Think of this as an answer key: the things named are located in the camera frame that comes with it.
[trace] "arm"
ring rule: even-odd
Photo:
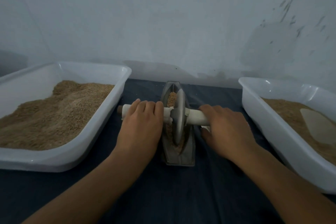
[[[96,223],[153,158],[163,126],[162,102],[136,100],[109,157],[23,224]]]
[[[202,137],[219,155],[234,162],[262,190],[286,223],[336,223],[336,205],[254,140],[240,112],[201,106],[211,133]]]

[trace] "grain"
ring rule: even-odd
[[[318,154],[330,163],[336,165],[336,145],[324,144],[316,141],[310,134],[300,110],[312,108],[296,102],[283,99],[263,100],[298,133]]]
[[[176,96],[177,94],[175,92],[171,92],[169,94],[168,101],[167,101],[167,107],[174,107],[175,102],[176,102]],[[184,144],[184,138],[185,138],[184,131],[183,131],[182,138],[181,138],[179,145],[175,145],[173,141],[173,125],[166,124],[166,134],[167,134],[168,141],[174,146],[175,150],[178,153],[180,153],[182,151],[183,144]]]
[[[23,103],[0,119],[0,147],[49,150],[82,131],[114,85],[62,81],[46,99]]]

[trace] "translucent scoop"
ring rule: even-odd
[[[300,110],[311,136],[320,143],[336,144],[336,126],[319,112]]]

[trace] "wall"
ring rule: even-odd
[[[0,5],[1,20],[5,14],[13,22],[0,28],[1,35],[12,30],[0,49],[24,55],[29,64],[53,59],[125,64],[133,78],[229,87],[238,87],[241,76],[290,78],[336,92],[335,0],[0,0]],[[15,13],[4,12],[3,5]]]

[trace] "white plastic tray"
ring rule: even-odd
[[[44,151],[0,148],[0,169],[62,172],[76,166],[86,157],[96,133],[118,103],[130,74],[129,67],[119,65],[55,62],[1,77],[0,117],[11,114],[19,104],[51,96],[54,86],[62,80],[113,84],[115,87],[72,141]]]
[[[336,121],[336,95],[299,82],[243,77],[243,107],[283,162],[322,192],[336,194],[336,166],[313,150],[265,101],[299,102]]]

